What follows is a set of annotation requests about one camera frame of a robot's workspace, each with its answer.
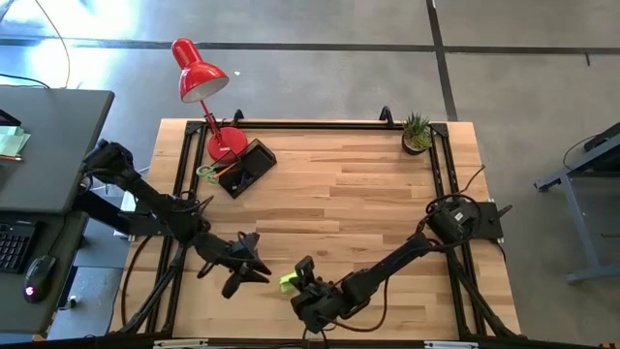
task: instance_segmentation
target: lamp shade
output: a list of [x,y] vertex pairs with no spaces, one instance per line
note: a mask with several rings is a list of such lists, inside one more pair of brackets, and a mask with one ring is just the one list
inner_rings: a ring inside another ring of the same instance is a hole
[[172,43],[172,54],[181,67],[181,79],[178,82],[181,101],[201,101],[229,83],[229,77],[220,68],[202,60],[191,40],[176,40]]

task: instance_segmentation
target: sticky note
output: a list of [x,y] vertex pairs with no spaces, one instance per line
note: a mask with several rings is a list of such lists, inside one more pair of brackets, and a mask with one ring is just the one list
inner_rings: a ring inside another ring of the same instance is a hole
[[17,156],[22,148],[22,136],[0,135],[0,155]]
[[18,152],[21,152],[21,150],[26,145],[26,142],[28,142],[29,139],[30,139],[30,134],[23,134],[23,135],[21,135],[21,144],[19,145],[19,151]]
[[0,126],[0,135],[21,136],[23,130],[17,126]]

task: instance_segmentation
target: green scissors handle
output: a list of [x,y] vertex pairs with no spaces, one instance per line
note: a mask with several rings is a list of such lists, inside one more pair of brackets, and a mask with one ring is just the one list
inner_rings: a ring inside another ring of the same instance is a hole
[[215,176],[217,171],[212,166],[200,166],[196,169],[196,175],[200,177],[206,177],[206,180],[211,184],[217,184],[219,179]]

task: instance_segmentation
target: black keyboard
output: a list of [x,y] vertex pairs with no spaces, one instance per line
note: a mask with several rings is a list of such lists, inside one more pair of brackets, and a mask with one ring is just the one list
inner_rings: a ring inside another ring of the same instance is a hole
[[23,273],[36,232],[36,222],[0,222],[0,272]]

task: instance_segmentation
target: plant pot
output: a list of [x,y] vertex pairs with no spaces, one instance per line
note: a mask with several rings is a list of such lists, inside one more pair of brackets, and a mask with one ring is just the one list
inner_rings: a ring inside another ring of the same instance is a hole
[[405,135],[403,135],[403,136],[401,137],[401,139],[400,139],[400,143],[401,143],[401,144],[402,144],[402,146],[403,146],[403,150],[405,150],[405,152],[406,152],[407,154],[409,154],[409,155],[420,155],[420,154],[422,154],[422,153],[424,152],[424,150],[426,150],[426,149],[418,149],[418,148],[416,148],[416,147],[412,147],[412,146],[407,145],[407,144],[405,143]]

